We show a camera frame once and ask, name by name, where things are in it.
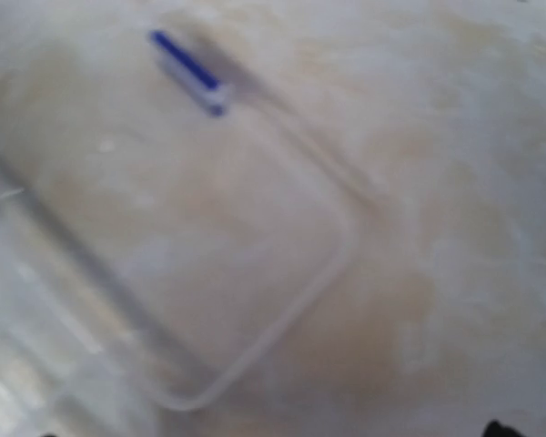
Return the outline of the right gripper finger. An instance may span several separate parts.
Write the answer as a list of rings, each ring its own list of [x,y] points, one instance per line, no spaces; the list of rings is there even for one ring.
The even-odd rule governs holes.
[[[525,437],[525,435],[515,428],[502,424],[497,420],[490,421],[482,435],[482,437]]]

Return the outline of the clear plastic pill organizer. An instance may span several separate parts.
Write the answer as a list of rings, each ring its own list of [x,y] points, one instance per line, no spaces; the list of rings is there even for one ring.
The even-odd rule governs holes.
[[[316,149],[197,37],[0,26],[0,436],[178,435],[356,239]]]

